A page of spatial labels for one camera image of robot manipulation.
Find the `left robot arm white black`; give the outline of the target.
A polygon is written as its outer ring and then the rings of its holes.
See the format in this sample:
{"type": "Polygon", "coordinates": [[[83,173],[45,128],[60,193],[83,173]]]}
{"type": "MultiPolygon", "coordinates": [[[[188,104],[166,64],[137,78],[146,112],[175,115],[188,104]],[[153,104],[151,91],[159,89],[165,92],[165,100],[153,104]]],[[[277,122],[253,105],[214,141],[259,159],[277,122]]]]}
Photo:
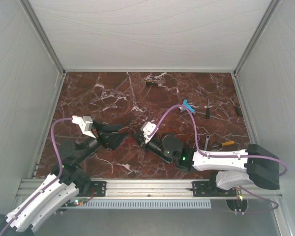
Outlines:
{"type": "Polygon", "coordinates": [[[69,121],[78,125],[87,138],[82,143],[66,140],[57,146],[54,128],[64,120],[56,120],[50,132],[58,164],[22,204],[6,215],[0,214],[0,236],[32,236],[68,200],[87,195],[92,183],[80,163],[100,148],[115,150],[128,135],[120,131],[122,125],[102,124],[91,117],[72,116],[69,121]]]}

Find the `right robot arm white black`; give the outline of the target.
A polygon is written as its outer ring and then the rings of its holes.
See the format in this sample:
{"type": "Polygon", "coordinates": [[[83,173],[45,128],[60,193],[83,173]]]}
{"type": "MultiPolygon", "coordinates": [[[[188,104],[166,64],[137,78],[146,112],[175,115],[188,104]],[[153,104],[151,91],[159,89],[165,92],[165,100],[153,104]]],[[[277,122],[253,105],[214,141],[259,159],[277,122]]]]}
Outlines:
{"type": "Polygon", "coordinates": [[[137,132],[133,138],[145,151],[151,151],[165,163],[175,163],[181,171],[199,172],[216,170],[216,178],[208,182],[208,191],[219,195],[233,187],[254,184],[267,190],[280,188],[279,158],[257,144],[237,151],[199,151],[186,146],[173,134],[161,139],[137,132]]]}

